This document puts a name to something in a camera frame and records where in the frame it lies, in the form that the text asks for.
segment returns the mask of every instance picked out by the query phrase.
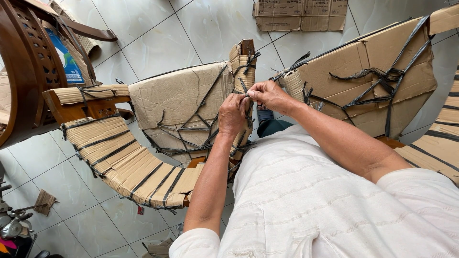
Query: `barcode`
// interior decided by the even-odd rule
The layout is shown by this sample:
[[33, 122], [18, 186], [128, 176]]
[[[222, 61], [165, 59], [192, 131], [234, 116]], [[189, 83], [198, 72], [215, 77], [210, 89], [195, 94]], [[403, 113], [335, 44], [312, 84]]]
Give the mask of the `barcode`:
[[66, 74], [67, 81], [81, 81], [81, 77], [79, 74]]

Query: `sandal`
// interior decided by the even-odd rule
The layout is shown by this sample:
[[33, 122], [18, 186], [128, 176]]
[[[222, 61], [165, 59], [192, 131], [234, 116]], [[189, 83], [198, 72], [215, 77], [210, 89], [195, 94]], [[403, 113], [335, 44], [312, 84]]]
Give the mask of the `sandal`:
[[263, 106], [263, 104], [257, 105], [257, 117], [258, 124], [261, 124], [266, 120], [274, 119], [274, 112], [272, 110], [267, 109], [265, 106]]

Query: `person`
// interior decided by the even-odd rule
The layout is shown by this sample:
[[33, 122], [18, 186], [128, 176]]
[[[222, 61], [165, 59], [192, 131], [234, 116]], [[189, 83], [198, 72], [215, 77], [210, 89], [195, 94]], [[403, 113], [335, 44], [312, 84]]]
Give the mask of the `person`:
[[171, 258], [459, 257], [459, 190], [449, 178], [412, 168], [384, 143], [273, 81], [254, 84], [248, 95], [299, 124], [245, 153], [220, 241], [228, 155], [249, 103], [229, 95]]

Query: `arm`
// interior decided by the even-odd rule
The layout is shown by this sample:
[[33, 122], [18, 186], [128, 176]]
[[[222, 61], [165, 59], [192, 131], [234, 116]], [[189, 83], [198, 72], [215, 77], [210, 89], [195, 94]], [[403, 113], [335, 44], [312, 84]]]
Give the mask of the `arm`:
[[248, 98], [230, 94], [218, 112], [218, 134], [193, 189], [183, 232], [207, 228], [219, 235], [231, 145], [242, 128]]
[[254, 84], [248, 94], [267, 108], [295, 119], [343, 168], [375, 184], [387, 173], [411, 168], [389, 146], [355, 126], [293, 99], [273, 81]]

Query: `brown plastic chair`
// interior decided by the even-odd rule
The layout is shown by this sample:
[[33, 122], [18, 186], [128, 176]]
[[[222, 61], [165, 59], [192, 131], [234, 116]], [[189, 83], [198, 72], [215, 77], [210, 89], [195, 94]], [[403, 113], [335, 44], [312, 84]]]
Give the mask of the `brown plastic chair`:
[[59, 56], [40, 20], [58, 24], [59, 32], [86, 59], [89, 75], [95, 79], [88, 55], [74, 32], [89, 38], [116, 41], [111, 30], [98, 30], [51, 14], [20, 0], [0, 0], [0, 54], [11, 88], [8, 125], [0, 132], [0, 149], [34, 135], [58, 128], [42, 92], [66, 88], [67, 79]]

